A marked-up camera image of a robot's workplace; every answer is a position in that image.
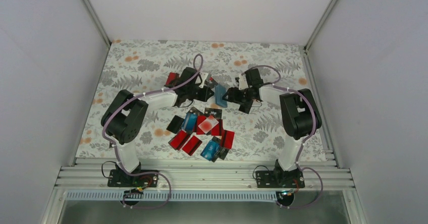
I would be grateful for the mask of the blue leather card holder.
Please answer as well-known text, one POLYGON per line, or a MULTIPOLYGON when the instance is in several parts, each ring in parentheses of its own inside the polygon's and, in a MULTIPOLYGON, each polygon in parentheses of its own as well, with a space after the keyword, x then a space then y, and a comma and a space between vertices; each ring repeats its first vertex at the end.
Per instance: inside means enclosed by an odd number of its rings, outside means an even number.
POLYGON ((215 86, 215 104, 226 108, 228 107, 227 101, 223 99, 223 96, 227 93, 227 90, 221 84, 215 86))

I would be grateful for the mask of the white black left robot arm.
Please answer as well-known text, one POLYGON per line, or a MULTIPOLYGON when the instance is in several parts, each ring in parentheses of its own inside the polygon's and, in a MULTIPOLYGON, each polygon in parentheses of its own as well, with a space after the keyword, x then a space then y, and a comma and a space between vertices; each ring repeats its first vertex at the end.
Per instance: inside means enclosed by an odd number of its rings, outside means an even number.
POLYGON ((127 186, 140 181, 141 164, 133 140, 137 137, 146 113, 164 107, 179 107, 187 100, 206 102, 214 95, 199 70, 186 67, 179 76, 168 79, 158 90, 134 94, 121 90, 101 118, 102 136, 115 151, 120 179, 127 186))

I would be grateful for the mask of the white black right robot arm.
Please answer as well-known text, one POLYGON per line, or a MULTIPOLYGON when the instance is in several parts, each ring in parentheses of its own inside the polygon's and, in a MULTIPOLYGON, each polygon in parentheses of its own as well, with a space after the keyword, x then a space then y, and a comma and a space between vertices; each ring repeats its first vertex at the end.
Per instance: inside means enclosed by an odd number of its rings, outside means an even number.
POLYGON ((257 67, 239 76, 237 87, 221 94, 222 99, 236 103, 239 110, 249 113, 254 101, 272 103, 280 107, 283 128, 287 134, 282 153, 276 159, 273 170, 259 177, 261 188, 297 187, 303 184, 300 156, 306 141, 322 126, 319 110, 312 91, 308 88, 295 90, 264 82, 257 67))

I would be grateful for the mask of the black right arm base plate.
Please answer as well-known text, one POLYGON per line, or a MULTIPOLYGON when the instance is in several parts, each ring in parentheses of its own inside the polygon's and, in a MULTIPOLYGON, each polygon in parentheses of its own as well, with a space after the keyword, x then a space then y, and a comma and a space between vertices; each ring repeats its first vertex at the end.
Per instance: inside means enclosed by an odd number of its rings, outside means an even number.
POLYGON ((261 170, 255 172, 255 179, 258 188, 304 188, 305 181, 302 171, 295 169, 293 171, 267 171, 261 170))

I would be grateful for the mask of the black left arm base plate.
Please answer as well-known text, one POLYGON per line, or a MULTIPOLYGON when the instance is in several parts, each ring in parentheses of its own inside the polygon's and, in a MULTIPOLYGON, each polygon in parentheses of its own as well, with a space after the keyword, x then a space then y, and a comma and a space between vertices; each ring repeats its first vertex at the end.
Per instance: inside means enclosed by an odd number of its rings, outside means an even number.
POLYGON ((159 179, 159 171, 157 170, 140 170, 136 173, 150 172, 142 176, 129 176, 121 169, 111 170, 109 174, 108 187, 123 187, 123 188, 154 188, 157 186, 159 179))

